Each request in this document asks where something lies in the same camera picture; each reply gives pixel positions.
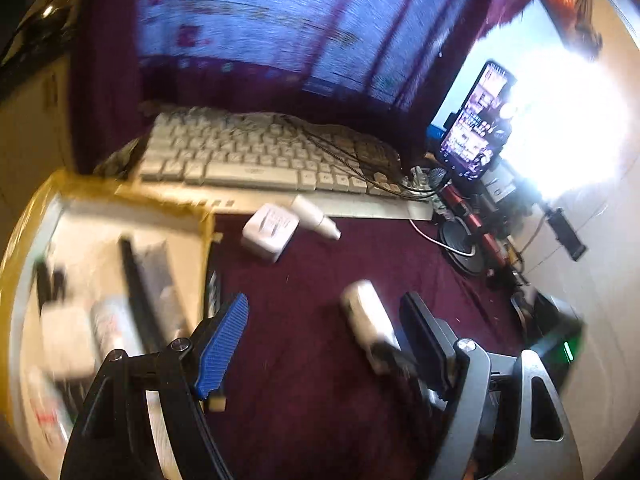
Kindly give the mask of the white power adapter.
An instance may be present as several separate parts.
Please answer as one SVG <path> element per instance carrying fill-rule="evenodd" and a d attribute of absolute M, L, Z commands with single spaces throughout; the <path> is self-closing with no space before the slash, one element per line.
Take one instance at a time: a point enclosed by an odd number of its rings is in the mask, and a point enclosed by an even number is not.
<path fill-rule="evenodd" d="M 96 371 L 96 341 L 81 302 L 48 302 L 40 312 L 40 327 L 44 362 L 54 380 L 86 378 Z"/>

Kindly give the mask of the yellow taped foam box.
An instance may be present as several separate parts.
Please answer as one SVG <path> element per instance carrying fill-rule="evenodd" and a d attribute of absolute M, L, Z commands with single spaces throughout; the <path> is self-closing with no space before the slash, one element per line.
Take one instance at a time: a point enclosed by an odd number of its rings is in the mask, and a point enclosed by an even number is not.
<path fill-rule="evenodd" d="M 42 307 L 81 302 L 92 325 L 91 308 L 103 298 L 124 296 L 129 304 L 118 240 L 130 239 L 138 264 L 145 247 L 165 242 L 192 333 L 203 316 L 213 230 L 213 214 L 204 206 L 66 171 L 52 174 L 32 196 L 1 261 L 1 415 L 46 478 L 58 478 L 65 453 L 56 454 L 44 440 L 29 403 L 27 374 L 38 367 L 49 376 L 74 424 L 104 358 L 96 342 L 98 364 L 91 376 L 54 380 L 44 362 Z"/>

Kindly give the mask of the smartphone on stand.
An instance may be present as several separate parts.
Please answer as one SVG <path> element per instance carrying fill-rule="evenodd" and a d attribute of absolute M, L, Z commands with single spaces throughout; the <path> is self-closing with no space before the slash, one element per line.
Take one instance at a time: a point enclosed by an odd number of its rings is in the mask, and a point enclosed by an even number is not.
<path fill-rule="evenodd" d="M 438 159 L 459 180 L 484 176 L 511 135 L 510 97 L 515 77 L 487 61 L 466 95 L 438 149 Z"/>

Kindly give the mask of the black marker yellow cap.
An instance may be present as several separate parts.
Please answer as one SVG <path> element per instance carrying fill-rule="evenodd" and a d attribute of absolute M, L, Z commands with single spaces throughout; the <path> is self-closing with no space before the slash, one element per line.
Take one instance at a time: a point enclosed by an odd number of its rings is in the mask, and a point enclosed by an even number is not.
<path fill-rule="evenodd" d="M 213 318 L 219 311 L 222 305 L 221 289 L 219 244 L 211 242 L 205 268 L 203 318 Z"/>

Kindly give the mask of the white charger plug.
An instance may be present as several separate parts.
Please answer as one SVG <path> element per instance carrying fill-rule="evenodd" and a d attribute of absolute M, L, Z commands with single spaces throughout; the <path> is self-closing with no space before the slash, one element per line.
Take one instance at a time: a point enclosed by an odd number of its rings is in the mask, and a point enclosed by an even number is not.
<path fill-rule="evenodd" d="M 276 262 L 299 224 L 291 211 L 275 204 L 262 205 L 245 223 L 241 245 L 258 257 Z"/>

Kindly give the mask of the red white glue box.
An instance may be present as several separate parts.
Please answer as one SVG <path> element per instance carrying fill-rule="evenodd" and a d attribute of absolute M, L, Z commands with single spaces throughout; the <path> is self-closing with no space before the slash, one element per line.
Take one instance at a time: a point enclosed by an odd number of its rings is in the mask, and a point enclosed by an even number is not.
<path fill-rule="evenodd" d="M 58 388 L 38 367 L 27 374 L 29 403 L 50 450 L 63 455 L 73 431 L 73 423 Z"/>

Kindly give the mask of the white computer keyboard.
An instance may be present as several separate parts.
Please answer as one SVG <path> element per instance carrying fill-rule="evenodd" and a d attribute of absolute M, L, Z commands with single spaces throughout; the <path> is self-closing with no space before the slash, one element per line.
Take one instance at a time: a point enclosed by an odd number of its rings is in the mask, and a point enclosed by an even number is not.
<path fill-rule="evenodd" d="M 388 144 L 339 125 L 216 108 L 163 110 L 134 177 L 157 197 L 252 214 L 303 195 L 335 218 L 431 220 L 435 194 Z"/>

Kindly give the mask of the maroon table cloth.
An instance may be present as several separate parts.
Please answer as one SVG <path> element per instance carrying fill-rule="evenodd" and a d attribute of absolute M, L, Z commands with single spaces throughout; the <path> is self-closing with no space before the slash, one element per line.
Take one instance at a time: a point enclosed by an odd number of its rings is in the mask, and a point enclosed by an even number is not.
<path fill-rule="evenodd" d="M 389 314 L 416 292 L 457 335 L 523 348 L 508 293 L 462 276 L 408 222 L 342 219 L 339 240 L 298 230 L 273 263 L 242 246 L 243 217 L 215 226 L 222 292 L 250 304 L 227 406 L 207 419 L 234 478 L 423 476 L 436 431 L 405 382 L 370 367 L 341 308 L 349 284 L 370 281 Z"/>

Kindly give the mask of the white spray bottle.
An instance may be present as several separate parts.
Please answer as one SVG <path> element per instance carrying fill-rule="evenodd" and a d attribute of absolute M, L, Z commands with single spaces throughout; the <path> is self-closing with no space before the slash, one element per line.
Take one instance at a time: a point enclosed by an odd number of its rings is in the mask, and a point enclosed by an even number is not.
<path fill-rule="evenodd" d="M 124 350 L 128 356 L 144 353 L 126 297 L 107 296 L 98 301 L 91 308 L 91 321 L 102 358 L 115 349 Z"/>

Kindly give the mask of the computer monitor screen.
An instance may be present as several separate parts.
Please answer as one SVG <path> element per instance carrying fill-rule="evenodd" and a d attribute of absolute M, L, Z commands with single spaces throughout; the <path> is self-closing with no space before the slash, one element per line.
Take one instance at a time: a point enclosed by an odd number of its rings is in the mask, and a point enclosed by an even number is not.
<path fill-rule="evenodd" d="M 142 58 L 265 67 L 311 92 L 408 108 L 448 36 L 490 0 L 138 0 Z"/>

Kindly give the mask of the silver grey tube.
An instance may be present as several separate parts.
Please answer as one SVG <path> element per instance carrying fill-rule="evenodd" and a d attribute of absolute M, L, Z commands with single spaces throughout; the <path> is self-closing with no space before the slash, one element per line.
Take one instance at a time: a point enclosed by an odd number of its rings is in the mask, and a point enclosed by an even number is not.
<path fill-rule="evenodd" d="M 146 294 L 166 344 L 188 336 L 189 325 L 171 273 L 167 244 L 145 247 L 139 254 L 139 264 Z"/>

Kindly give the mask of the black marker pen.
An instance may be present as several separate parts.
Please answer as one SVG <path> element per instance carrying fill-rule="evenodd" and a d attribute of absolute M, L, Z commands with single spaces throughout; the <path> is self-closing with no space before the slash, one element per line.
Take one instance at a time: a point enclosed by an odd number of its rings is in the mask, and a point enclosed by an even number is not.
<path fill-rule="evenodd" d="M 122 258 L 122 272 L 125 275 L 130 309 L 142 346 L 146 353 L 160 351 L 164 346 L 163 334 L 160 331 L 151 301 L 146 293 L 130 239 L 121 237 L 118 240 L 118 248 L 120 258 Z"/>

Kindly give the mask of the orange bag on hooks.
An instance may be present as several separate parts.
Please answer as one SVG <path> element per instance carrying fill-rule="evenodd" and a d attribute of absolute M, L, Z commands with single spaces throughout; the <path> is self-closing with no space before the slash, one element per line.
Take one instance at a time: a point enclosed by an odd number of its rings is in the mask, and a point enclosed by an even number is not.
<path fill-rule="evenodd" d="M 541 0 L 562 43 L 587 60 L 602 50 L 602 36 L 592 24 L 593 0 Z"/>

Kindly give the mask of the white pill bottle chicken label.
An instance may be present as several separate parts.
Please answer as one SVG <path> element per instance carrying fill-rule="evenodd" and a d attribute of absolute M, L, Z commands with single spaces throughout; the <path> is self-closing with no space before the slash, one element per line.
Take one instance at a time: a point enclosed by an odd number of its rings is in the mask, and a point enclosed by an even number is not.
<path fill-rule="evenodd" d="M 341 306 L 352 333 L 376 374 L 389 373 L 390 350 L 400 350 L 392 321 L 373 284 L 362 280 L 348 285 Z"/>

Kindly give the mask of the beige cabinet doors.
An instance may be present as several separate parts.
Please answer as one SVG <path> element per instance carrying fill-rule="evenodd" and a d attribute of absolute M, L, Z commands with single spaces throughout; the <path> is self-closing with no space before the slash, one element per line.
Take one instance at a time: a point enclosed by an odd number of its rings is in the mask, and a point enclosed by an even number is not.
<path fill-rule="evenodd" d="M 70 140 L 70 57 L 43 66 L 1 102 L 1 244 L 40 184 L 76 168 Z"/>

